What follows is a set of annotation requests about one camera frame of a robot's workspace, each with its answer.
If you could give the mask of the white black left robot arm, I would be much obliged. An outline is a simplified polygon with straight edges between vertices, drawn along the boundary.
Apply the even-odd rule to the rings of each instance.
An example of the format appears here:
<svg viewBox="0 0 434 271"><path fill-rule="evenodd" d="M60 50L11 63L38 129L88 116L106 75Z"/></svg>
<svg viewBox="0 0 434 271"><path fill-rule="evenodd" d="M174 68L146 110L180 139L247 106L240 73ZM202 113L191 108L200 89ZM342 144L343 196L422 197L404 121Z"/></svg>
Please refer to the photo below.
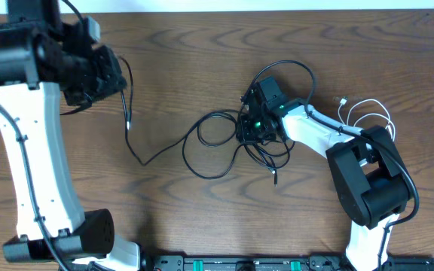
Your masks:
<svg viewBox="0 0 434 271"><path fill-rule="evenodd" d="M17 197L10 263L55 262L61 270L140 270L139 246L115 232L107 209L85 211L72 184L61 102L72 113L126 88L99 24L61 19L57 1L7 3L0 25L0 133Z"/></svg>

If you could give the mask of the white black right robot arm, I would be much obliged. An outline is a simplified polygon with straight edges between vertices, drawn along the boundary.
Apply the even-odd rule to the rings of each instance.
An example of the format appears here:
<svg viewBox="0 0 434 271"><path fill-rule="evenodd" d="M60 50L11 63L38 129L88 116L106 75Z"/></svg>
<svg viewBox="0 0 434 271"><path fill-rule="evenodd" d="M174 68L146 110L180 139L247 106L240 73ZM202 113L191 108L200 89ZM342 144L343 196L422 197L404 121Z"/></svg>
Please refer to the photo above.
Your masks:
<svg viewBox="0 0 434 271"><path fill-rule="evenodd" d="M260 147L281 139L303 144L327 160L339 202L352 221L344 252L351 270L382 270L392 229L411 220L420 200L386 128L348 126L299 100L242 100L237 138Z"/></svg>

